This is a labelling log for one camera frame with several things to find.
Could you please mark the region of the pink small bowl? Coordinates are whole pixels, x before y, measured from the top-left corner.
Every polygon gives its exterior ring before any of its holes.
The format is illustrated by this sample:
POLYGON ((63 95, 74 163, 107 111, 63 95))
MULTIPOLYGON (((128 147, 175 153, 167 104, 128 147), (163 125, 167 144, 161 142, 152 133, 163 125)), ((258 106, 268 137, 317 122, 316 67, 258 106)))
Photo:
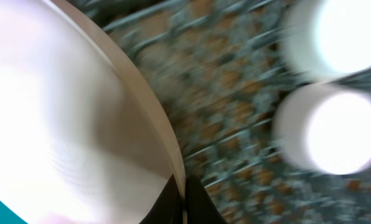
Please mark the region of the pink small bowl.
POLYGON ((347 175, 371 167, 371 95, 329 83, 291 92, 273 116, 281 157, 297 168, 347 175))

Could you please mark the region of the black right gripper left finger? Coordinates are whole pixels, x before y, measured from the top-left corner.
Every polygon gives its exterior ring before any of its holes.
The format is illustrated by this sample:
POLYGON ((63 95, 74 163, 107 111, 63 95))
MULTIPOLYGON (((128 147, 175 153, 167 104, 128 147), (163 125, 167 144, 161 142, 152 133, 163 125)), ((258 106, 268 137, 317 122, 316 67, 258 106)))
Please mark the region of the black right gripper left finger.
POLYGON ((183 202, 173 175, 140 224, 183 224, 183 202))

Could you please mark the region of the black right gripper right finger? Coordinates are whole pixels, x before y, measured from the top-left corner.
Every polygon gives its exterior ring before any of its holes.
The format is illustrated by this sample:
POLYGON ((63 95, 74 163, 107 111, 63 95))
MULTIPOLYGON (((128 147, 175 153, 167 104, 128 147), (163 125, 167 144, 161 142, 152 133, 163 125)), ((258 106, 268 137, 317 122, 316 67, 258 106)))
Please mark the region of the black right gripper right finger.
POLYGON ((185 208, 188 224, 227 224, 196 176, 186 180, 185 208))

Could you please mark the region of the light green bowl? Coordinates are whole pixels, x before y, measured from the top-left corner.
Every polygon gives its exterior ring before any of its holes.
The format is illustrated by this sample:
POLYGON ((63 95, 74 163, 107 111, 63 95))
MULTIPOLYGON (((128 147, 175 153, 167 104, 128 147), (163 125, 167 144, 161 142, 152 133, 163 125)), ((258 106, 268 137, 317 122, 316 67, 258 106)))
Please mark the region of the light green bowl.
POLYGON ((309 82, 371 69, 371 0, 296 1, 281 28, 282 59, 309 82))

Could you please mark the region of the large pink plate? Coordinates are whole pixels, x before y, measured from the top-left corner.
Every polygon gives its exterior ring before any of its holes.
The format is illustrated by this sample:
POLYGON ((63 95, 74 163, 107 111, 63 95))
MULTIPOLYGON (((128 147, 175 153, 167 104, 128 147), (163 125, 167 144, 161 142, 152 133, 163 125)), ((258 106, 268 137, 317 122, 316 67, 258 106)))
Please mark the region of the large pink plate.
POLYGON ((0 1, 0 201, 27 223, 140 223, 186 175, 127 55, 68 1, 0 1))

